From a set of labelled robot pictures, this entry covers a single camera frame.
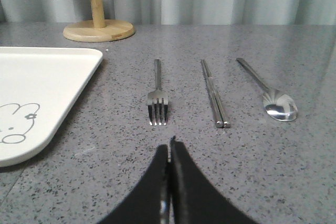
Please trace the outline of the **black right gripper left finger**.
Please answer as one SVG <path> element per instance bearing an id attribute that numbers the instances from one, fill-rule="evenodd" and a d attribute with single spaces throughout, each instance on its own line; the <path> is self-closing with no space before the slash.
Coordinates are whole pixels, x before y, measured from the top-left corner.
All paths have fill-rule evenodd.
<path id="1" fill-rule="evenodd" d="M 160 145 L 133 190 L 100 223 L 168 223 L 168 147 Z"/>

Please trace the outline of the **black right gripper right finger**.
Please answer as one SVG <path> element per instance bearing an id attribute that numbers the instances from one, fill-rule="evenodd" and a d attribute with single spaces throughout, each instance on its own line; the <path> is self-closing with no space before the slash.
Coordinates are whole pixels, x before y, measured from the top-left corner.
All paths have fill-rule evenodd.
<path id="1" fill-rule="evenodd" d="M 255 223 L 208 181 L 183 142 L 174 136 L 170 147 L 175 223 Z"/>

